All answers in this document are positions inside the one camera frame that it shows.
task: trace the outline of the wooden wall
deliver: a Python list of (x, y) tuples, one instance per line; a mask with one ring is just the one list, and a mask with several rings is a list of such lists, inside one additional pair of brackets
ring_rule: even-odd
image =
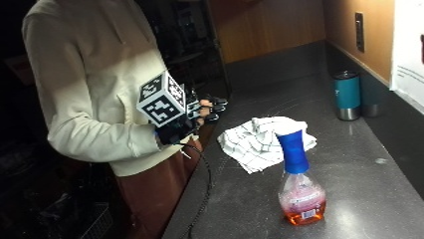
[(321, 0), (210, 0), (224, 63), (324, 39)]
[[(321, 2), (327, 41), (353, 57), (380, 80), (388, 83), (394, 0), (321, 0)], [(355, 12), (361, 12), (364, 18), (364, 53), (356, 49)]]

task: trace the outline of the orange liquid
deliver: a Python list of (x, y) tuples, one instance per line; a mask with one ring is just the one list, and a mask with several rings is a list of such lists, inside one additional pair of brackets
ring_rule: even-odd
[(283, 214), (284, 214), (284, 218), (292, 225), (305, 225), (308, 223), (319, 221), (323, 218), (324, 210), (325, 210), (325, 202), (320, 203), (319, 208), (315, 208), (315, 213), (312, 213), (313, 215), (309, 217), (307, 216), (307, 218), (301, 218), (301, 213), (283, 212)]

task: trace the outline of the cream hoodie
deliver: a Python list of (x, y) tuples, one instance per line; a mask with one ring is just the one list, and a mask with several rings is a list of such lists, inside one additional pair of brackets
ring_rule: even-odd
[(117, 176), (171, 156), (181, 147), (158, 147), (154, 126), (135, 108), (139, 85), (166, 66), (134, 1), (41, 0), (22, 35), (56, 150), (110, 162)]

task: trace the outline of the blue spray nozzle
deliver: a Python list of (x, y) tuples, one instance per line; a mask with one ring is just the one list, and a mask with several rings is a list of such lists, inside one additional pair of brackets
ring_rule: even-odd
[(308, 162), (304, 154), (301, 130), (276, 136), (282, 152), (283, 166), (288, 173), (303, 173), (308, 169)]

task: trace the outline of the black cable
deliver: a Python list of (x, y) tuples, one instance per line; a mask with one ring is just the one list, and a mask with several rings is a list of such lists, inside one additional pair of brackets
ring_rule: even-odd
[(192, 145), (188, 145), (186, 143), (177, 143), (182, 146), (187, 146), (190, 147), (200, 156), (200, 159), (203, 160), (204, 162), (204, 165), (207, 167), (207, 170), (208, 170), (208, 175), (210, 175), (210, 178), (208, 178), (208, 188), (207, 188), (207, 192), (204, 194), (204, 198), (203, 198), (203, 201), (202, 201), (202, 204), (200, 204), (200, 207), (199, 207), (199, 211), (196, 213), (196, 216), (192, 220), (192, 222), (190, 223), (190, 225), (187, 226), (187, 229), (183, 233), (183, 235), (179, 237), (179, 239), (183, 239), (186, 237), (186, 235), (188, 234), (188, 238), (192, 238), (192, 229), (199, 221), (199, 218), (200, 218), (200, 215), (207, 207), (207, 204), (208, 204), (208, 200), (210, 200), (210, 195), (211, 195), (211, 189), (212, 189), (212, 173), (211, 173), (211, 167), (210, 167), (210, 164), (208, 164), (208, 161), (203, 155), (203, 153), (199, 151), (199, 149), (196, 147), (194, 147)]

